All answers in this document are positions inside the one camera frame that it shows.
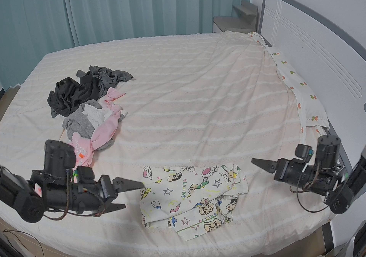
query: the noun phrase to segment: pink tongue print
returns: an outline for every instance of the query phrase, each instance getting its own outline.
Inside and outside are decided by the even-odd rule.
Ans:
[[[210,173],[210,171],[211,171],[211,168],[204,169],[204,171],[202,172],[202,176],[207,175],[208,173]]]

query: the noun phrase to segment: wrinkle in bed sheet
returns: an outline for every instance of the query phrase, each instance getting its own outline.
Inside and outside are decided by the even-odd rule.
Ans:
[[[288,186],[250,163],[253,157],[292,158],[300,122],[295,96],[278,78],[267,51],[230,31],[111,41],[46,55],[0,123],[1,164],[26,179],[43,167],[44,141],[66,139],[62,118],[49,116],[47,95],[55,81],[90,64],[121,68],[136,78],[116,88],[126,95],[114,103],[129,115],[119,124],[114,145],[94,155],[96,178],[108,174],[138,181],[145,165],[233,162],[244,171],[249,193],[239,198],[235,221],[187,242],[171,228],[141,226],[139,191],[118,196],[116,202],[126,209],[87,220],[67,216],[28,224],[0,204],[0,217],[12,226],[80,257],[121,252],[203,257],[273,253],[327,222],[328,210],[305,212]],[[306,135],[314,147],[315,128]],[[317,195],[301,197],[309,209],[322,207]]]

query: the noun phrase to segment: cartoon print pajamas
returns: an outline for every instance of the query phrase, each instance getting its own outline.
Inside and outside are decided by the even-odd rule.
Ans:
[[[214,167],[146,166],[142,173],[142,225],[171,227],[185,241],[232,221],[239,195],[248,193],[236,164]]]

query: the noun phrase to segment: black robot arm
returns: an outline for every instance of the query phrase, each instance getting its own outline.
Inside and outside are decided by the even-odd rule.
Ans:
[[[47,140],[44,169],[32,171],[29,181],[0,166],[0,201],[15,209],[26,222],[35,223],[45,211],[100,216],[123,209],[124,204],[112,203],[118,193],[144,188],[141,182],[120,177],[111,182],[107,175],[96,182],[92,168],[79,166],[73,173],[75,163],[73,147]],[[84,211],[91,213],[81,215]]]
[[[295,155],[300,159],[281,158],[277,161],[252,159],[251,162],[269,173],[276,172],[274,180],[302,189],[296,192],[291,189],[294,193],[310,191],[325,196],[324,203],[331,211],[342,214],[347,211],[366,183],[366,147],[353,172],[345,178],[344,166],[337,164],[340,144],[339,137],[320,136],[314,165],[309,165],[314,153],[312,148],[303,144],[299,144],[295,150]]]

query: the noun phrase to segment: gray headboard trim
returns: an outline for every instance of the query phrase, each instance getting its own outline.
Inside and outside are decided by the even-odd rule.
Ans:
[[[343,29],[341,29],[340,27],[335,25],[329,19],[325,18],[324,16],[320,15],[319,13],[310,9],[309,7],[304,6],[303,4],[299,3],[298,1],[295,1],[295,0],[282,0],[282,1],[299,9],[300,11],[304,12],[305,14],[309,15],[310,17],[314,18],[315,20],[317,20],[318,22],[323,24],[329,30],[333,31],[336,35],[338,35],[342,40],[344,40],[351,48],[353,48],[366,61],[366,49],[364,49],[357,40],[355,40],[352,36],[350,36]],[[259,34],[262,31],[265,2],[266,2],[266,0],[263,0],[261,19],[260,19],[259,28],[258,28]],[[271,46],[266,39],[264,39],[264,40],[268,46]],[[336,131],[334,130],[334,128],[332,127],[330,122],[329,122],[329,125],[330,125],[330,128],[329,128],[328,133],[331,135],[337,135]],[[352,165],[350,163],[350,160],[348,159],[348,156],[347,156],[343,146],[341,146],[339,154],[340,154],[340,161],[344,164],[344,166],[347,170],[347,173],[350,174],[353,171],[353,169],[352,169]],[[360,193],[358,195],[359,196],[362,195],[362,193],[364,193],[365,191],[366,191],[366,185],[364,186],[364,188],[360,191]]]

